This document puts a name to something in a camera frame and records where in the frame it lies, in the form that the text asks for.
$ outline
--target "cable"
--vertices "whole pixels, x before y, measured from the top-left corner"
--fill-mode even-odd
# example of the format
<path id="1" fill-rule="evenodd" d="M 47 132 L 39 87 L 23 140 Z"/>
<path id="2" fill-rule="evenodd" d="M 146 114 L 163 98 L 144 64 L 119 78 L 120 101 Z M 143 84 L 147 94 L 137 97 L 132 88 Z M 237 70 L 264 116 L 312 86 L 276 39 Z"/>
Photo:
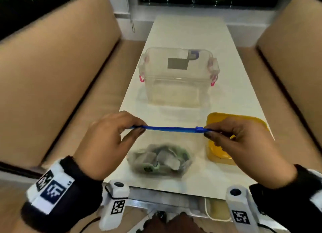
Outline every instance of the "cable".
<path id="1" fill-rule="evenodd" d="M 277 233 L 276 231 L 274 231 L 272 228 L 268 227 L 267 225 L 262 225 L 262 224 L 260 224 L 260 223 L 257 223 L 257 225 L 258 225 L 259 227 L 264 228 L 264 229 L 268 229 L 268 230 L 270 230 L 270 231 L 271 231 L 271 232 L 273 232 L 273 233 Z"/>
<path id="2" fill-rule="evenodd" d="M 91 223 L 94 223 L 99 220 L 100 220 L 100 217 L 93 219 L 91 222 L 89 222 L 87 225 L 85 225 L 85 227 L 80 231 L 80 233 L 82 233 Z"/>

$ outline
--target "clear plastic container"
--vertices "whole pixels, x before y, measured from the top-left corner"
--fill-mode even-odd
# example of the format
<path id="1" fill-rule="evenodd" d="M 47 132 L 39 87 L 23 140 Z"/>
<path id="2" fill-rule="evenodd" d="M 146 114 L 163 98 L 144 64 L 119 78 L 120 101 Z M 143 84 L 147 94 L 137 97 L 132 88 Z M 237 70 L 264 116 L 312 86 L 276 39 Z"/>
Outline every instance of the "clear plastic container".
<path id="1" fill-rule="evenodd" d="M 202 141 L 202 134 L 146 130 L 127 154 L 127 161 L 138 173 L 182 176 Z"/>
<path id="2" fill-rule="evenodd" d="M 220 72 L 207 50 L 162 47 L 148 48 L 139 70 L 149 103 L 179 107 L 205 106 Z"/>

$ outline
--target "fingernail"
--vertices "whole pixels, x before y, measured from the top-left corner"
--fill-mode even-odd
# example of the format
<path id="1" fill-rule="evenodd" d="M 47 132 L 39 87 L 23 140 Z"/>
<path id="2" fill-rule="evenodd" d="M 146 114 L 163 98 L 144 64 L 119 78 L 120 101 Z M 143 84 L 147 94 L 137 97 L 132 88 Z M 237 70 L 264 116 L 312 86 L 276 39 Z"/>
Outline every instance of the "fingernail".
<path id="1" fill-rule="evenodd" d="M 140 128 L 139 135 L 142 135 L 145 132 L 145 129 Z"/>
<path id="2" fill-rule="evenodd" d="M 203 133 L 203 136 L 207 139 L 211 139 L 211 134 L 209 132 Z"/>

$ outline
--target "sofa backrest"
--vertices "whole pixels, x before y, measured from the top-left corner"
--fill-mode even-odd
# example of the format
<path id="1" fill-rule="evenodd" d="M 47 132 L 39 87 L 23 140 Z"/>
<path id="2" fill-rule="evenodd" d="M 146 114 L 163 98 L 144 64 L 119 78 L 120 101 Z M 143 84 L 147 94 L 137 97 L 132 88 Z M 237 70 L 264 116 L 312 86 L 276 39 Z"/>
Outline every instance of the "sofa backrest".
<path id="1" fill-rule="evenodd" d="M 257 44 L 322 145 L 322 2 L 292 0 Z"/>
<path id="2" fill-rule="evenodd" d="M 109 0 L 72 0 L 0 42 L 0 162 L 39 165 L 120 35 Z"/>

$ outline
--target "black wristband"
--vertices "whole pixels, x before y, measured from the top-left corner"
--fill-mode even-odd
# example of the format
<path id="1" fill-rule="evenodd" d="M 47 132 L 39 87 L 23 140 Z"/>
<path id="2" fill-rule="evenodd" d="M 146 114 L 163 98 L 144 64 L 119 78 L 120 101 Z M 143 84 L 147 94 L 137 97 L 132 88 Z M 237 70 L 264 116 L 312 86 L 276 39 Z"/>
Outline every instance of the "black wristband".
<path id="1" fill-rule="evenodd" d="M 94 213 L 102 203 L 102 182 L 89 178 L 68 156 L 60 161 L 64 172 L 75 179 L 53 210 L 44 214 L 26 202 L 21 217 L 31 228 L 44 233 L 65 233 L 82 218 Z"/>

